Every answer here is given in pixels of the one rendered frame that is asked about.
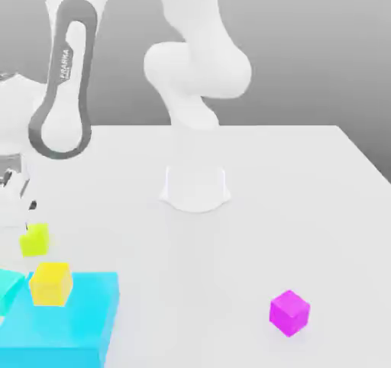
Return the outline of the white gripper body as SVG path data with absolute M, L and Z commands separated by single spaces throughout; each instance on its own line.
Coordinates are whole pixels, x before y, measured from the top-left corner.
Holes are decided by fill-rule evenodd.
M 31 200 L 23 195 L 0 191 L 0 228 L 24 228 Z

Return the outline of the small lime cube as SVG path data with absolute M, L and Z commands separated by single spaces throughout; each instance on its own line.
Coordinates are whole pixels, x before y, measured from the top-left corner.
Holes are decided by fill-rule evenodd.
M 19 244 L 23 257 L 46 255 L 49 248 L 48 224 L 28 224 L 26 232 L 19 237 Z

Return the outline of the small teal cube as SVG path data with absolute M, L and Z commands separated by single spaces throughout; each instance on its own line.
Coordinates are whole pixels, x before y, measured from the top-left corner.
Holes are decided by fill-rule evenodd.
M 0 269 L 0 317 L 5 317 L 25 281 L 23 273 Z

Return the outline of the small yellow cube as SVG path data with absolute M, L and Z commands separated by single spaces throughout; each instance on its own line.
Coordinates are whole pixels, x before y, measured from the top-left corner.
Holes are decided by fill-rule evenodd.
M 29 287 L 34 305 L 63 307 L 73 288 L 69 264 L 40 263 L 30 278 Z

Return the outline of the small magenta cube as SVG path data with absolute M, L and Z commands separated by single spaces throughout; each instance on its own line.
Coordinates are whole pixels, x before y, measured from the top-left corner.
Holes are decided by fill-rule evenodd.
M 292 290 L 270 302 L 269 321 L 287 337 L 292 337 L 308 324 L 311 305 Z

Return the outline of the large cyan box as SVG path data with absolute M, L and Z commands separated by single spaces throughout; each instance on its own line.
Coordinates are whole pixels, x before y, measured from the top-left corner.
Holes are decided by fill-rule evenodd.
M 118 274 L 74 273 L 66 304 L 36 306 L 25 280 L 0 324 L 0 368 L 105 368 Z

